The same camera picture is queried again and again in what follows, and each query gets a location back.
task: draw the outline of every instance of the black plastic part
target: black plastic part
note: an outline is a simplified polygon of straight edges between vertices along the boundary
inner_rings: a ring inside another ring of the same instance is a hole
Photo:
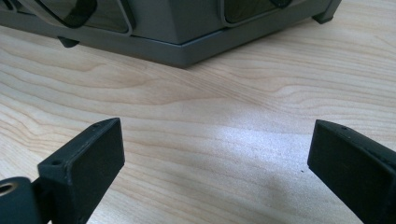
[[[0,181],[0,223],[43,223],[28,178],[12,177]]]
[[[319,24],[326,23],[328,21],[332,20],[332,17],[335,13],[335,10],[337,10],[338,6],[340,5],[341,0],[332,0],[329,6],[326,8],[326,11],[313,16],[312,19],[317,21]]]
[[[364,223],[396,223],[396,152],[317,120],[308,165]]]
[[[83,26],[97,8],[96,0],[77,0],[76,4],[68,11],[67,15],[60,16],[41,0],[19,1],[50,24],[63,25],[73,29]]]
[[[56,204],[53,198],[52,189],[44,189],[42,178],[38,178],[32,183],[35,200],[43,223],[48,223],[53,219],[56,212]]]
[[[53,195],[53,223],[85,223],[125,162],[119,119],[93,124],[38,164]]]
[[[77,40],[72,40],[61,36],[58,36],[58,39],[61,41],[62,45],[67,49],[73,48],[79,43],[79,41]]]
[[[14,6],[8,0],[0,0],[0,10],[12,11]]]

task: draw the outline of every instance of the wood grain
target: wood grain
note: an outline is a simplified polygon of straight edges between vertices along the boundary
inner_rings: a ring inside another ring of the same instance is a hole
[[[315,119],[396,149],[396,3],[343,1],[182,70],[0,27],[0,177],[120,117],[90,223],[361,223],[306,165]]]

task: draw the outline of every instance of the black rubber foot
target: black rubber foot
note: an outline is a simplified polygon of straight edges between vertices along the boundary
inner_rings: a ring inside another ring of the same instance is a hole
[[[58,36],[58,39],[61,41],[62,45],[67,49],[73,48],[75,45],[79,43],[79,41],[77,40],[68,39],[62,36]]]
[[[326,23],[326,22],[328,22],[328,21],[331,21],[332,18],[333,18],[333,17],[326,18],[326,19],[322,19],[321,17],[317,17],[317,16],[312,17],[312,19],[314,19],[315,21],[317,21],[319,24],[323,24],[323,23]]]

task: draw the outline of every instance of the gray plastic device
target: gray plastic device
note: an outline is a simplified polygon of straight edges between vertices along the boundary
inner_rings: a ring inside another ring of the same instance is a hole
[[[341,0],[0,0],[0,25],[186,67],[312,17]]]

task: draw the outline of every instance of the wooden table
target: wooden table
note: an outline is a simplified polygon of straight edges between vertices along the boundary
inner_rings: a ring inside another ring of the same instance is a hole
[[[0,27],[0,177],[120,117],[90,223],[361,223],[308,169],[316,119],[396,149],[396,2],[345,0],[182,70]]]

